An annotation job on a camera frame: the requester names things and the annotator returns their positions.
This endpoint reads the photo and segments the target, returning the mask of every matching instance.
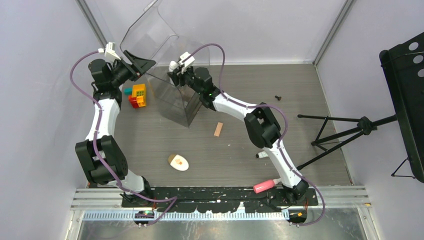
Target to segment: yellow toy block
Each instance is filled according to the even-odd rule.
[[[137,84],[132,86],[131,97],[136,98],[139,107],[146,106],[146,85]]]

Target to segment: metal frame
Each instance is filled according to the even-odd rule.
[[[324,42],[322,43],[321,48],[318,51],[318,54],[315,57],[315,60],[313,61],[313,65],[317,66],[321,59],[323,58],[324,53],[327,51],[330,43],[332,42],[334,36],[338,32],[340,26],[342,25],[343,21],[345,20],[346,16],[349,14],[349,11],[352,8],[352,5],[355,3],[356,0],[346,0],[343,4],[343,7],[341,8],[340,12],[338,13],[337,17],[335,18],[334,24],[332,25],[330,32],[328,32],[327,37],[325,38]]]
[[[106,44],[108,44],[108,41],[106,40],[105,35],[103,34],[102,30],[100,29],[99,24],[97,23],[96,19],[94,18],[93,13],[91,12],[89,6],[87,5],[85,0],[75,0],[78,4],[79,8],[81,9],[81,12],[84,14],[85,19],[87,19],[88,24],[90,25],[95,37],[97,38],[98,42],[101,46],[105,47]]]
[[[365,234],[369,240],[378,240],[378,235],[369,210],[372,208],[364,186],[319,186],[325,207],[329,209],[355,208],[358,210]],[[118,188],[79,188],[71,204],[71,219],[67,230],[66,240],[77,240],[83,220],[88,221],[132,221],[135,212],[151,210],[150,207],[123,208],[121,207],[122,190]],[[319,196],[318,206],[310,209],[321,209]],[[302,206],[291,206],[288,209],[299,209]],[[234,213],[167,213],[160,221],[240,221],[240,220],[282,220],[288,210],[281,213],[244,213],[241,204]]]

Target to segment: clear plastic box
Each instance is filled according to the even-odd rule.
[[[167,75],[168,66],[183,53],[192,53],[203,44],[178,35],[162,18],[161,3],[161,0],[156,1],[134,22],[120,43],[120,49],[137,57],[156,61],[156,65],[145,76],[153,92],[157,110],[163,117],[189,127],[202,105],[199,95],[187,85],[174,86]],[[196,53],[194,58],[197,66],[210,65],[207,48]]]

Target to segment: pink bottle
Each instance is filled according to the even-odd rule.
[[[264,182],[261,182],[259,184],[254,185],[253,186],[253,191],[254,191],[255,194],[261,193],[263,191],[266,191],[268,189],[273,188],[280,181],[281,181],[280,178],[266,180]]]

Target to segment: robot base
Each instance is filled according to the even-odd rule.
[[[154,193],[152,189],[150,188],[149,182],[142,176],[143,182],[144,182],[144,190],[139,192],[140,195],[143,195],[149,199],[154,198]],[[147,201],[145,199],[142,199],[134,194],[126,194],[125,192],[120,194],[122,196],[122,206],[128,206],[131,205],[133,208],[139,208],[139,207],[147,207],[152,204],[151,201]]]
[[[271,188],[261,193],[255,193],[252,187],[155,187],[151,189],[154,198],[165,199],[177,196],[178,199],[169,212],[193,213],[198,211],[205,213],[235,212],[243,202],[246,213],[275,213],[281,212],[278,207],[299,206],[303,207],[306,202],[309,206],[318,205],[318,196],[313,188],[308,188],[305,194],[291,204],[285,198],[285,190],[281,187]],[[159,212],[169,206],[169,202],[158,202],[156,207]],[[143,207],[153,206],[152,202]],[[122,200],[123,208],[140,207],[137,203]]]

